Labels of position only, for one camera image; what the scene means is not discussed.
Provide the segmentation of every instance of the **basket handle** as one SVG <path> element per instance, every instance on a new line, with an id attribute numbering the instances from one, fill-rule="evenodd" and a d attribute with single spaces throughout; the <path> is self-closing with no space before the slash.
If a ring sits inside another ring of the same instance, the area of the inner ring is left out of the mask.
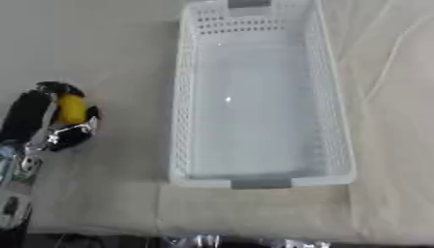
<path id="1" fill-rule="evenodd" d="M 231 16 L 267 16 L 270 7 L 271 0 L 228 0 Z"/>
<path id="2" fill-rule="evenodd" d="M 271 0 L 228 0 L 229 9 L 270 7 Z"/>

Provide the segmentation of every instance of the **white cloth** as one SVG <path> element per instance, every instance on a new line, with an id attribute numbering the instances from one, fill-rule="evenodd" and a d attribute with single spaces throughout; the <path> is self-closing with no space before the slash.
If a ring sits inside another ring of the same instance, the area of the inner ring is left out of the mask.
<path id="1" fill-rule="evenodd" d="M 434 1 L 325 1 L 358 179 L 348 187 L 259 191 L 162 182 L 177 25 L 163 22 L 174 15 L 161 13 L 172 5 L 0 4 L 5 109 L 12 93 L 31 83 L 65 78 L 88 91 L 105 114 L 96 139 L 46 163 L 34 193 L 34 232 L 434 244 Z"/>

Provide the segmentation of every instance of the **gray basket handle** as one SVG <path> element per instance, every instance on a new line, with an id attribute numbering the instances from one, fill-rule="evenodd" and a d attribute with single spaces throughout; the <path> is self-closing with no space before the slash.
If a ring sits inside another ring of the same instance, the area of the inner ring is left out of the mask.
<path id="1" fill-rule="evenodd" d="M 271 0 L 228 0 L 229 9 L 270 7 Z"/>
<path id="2" fill-rule="evenodd" d="M 282 189 L 291 188 L 293 184 L 290 178 L 282 179 L 251 179 L 251 180 L 233 180 L 231 188 L 237 190 L 248 189 Z"/>

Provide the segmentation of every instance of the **yellow ball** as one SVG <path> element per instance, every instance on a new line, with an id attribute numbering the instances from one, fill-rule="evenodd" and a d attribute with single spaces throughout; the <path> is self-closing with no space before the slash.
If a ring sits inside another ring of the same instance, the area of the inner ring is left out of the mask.
<path id="1" fill-rule="evenodd" d="M 80 124 L 86 120 L 86 104 L 79 96 L 64 94 L 59 99 L 60 121 L 63 124 Z"/>

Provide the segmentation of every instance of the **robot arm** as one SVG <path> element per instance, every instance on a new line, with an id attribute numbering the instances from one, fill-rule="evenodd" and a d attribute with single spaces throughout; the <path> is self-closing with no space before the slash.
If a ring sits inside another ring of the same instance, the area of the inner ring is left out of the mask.
<path id="1" fill-rule="evenodd" d="M 42 154 L 77 146 L 95 135 L 100 112 L 88 108 L 84 97 L 70 84 L 40 82 L 10 107 L 0 130 L 0 230 L 13 230 L 28 219 Z"/>

